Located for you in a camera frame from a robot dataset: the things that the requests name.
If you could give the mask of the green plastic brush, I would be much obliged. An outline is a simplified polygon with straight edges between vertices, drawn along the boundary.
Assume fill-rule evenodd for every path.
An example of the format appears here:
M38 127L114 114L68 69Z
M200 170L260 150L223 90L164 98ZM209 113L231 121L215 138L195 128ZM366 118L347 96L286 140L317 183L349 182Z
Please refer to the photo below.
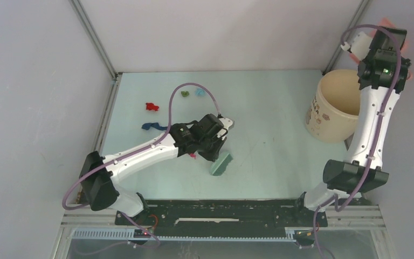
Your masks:
M233 160L230 152L223 152L210 167L210 175L221 176L225 173L227 166Z

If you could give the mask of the pink plastic dustpan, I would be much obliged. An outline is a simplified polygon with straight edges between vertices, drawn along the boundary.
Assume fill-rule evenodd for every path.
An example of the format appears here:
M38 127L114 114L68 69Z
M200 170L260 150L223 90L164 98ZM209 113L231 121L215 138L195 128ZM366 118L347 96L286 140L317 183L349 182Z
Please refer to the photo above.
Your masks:
M380 25L360 25L371 28L372 33L359 32L344 49L358 64L359 83L366 86L390 87L397 77L396 88L405 84L412 74L411 60L403 57L407 31L398 29L388 21Z

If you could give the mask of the long dark blue paper scrap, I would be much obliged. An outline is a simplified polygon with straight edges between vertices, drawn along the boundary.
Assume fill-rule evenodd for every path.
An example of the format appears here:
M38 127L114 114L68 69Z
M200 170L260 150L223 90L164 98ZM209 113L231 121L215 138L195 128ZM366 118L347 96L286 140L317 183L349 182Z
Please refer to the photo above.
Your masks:
M147 123L144 123L141 126L141 128L143 130L146 130L146 131L150 130L151 128L154 128L154 129L159 130L159 131L166 131L168 127L167 126L161 126L158 122L147 122Z

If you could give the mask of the red paper scrap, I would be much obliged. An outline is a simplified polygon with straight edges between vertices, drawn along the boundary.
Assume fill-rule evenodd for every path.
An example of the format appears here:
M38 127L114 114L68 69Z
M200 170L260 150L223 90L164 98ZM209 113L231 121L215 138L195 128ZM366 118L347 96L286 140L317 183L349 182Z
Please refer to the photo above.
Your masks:
M146 103L146 110L147 111L154 111L157 112L160 109L158 105L155 105L154 103Z

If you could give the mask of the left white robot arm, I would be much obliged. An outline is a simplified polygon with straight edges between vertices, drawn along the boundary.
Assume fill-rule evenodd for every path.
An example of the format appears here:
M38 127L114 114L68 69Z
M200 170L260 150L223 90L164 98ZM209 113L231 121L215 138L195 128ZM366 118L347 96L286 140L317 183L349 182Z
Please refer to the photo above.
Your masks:
M232 161L220 150L233 127L232 119L207 114L200 121L173 124L157 138L126 151L88 154L79 176L88 206L92 211L115 209L135 224L144 224L149 217L147 203L140 193L125 189L124 180L156 163L195 153L212 162L211 175L220 176Z

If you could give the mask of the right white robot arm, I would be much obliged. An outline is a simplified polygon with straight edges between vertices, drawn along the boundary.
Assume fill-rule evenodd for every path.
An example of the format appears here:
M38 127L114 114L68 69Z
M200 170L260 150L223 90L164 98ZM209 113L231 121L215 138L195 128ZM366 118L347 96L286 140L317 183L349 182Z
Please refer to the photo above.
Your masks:
M343 161L328 160L323 180L305 192L303 205L292 210L293 221L307 225L313 211L323 212L330 204L341 211L358 193L385 185L389 173L382 170L383 145L389 120L409 77L411 61L402 56L406 29L368 25L373 37L359 33L351 44L341 48L357 57L360 109L353 139ZM344 203L338 205L339 199Z

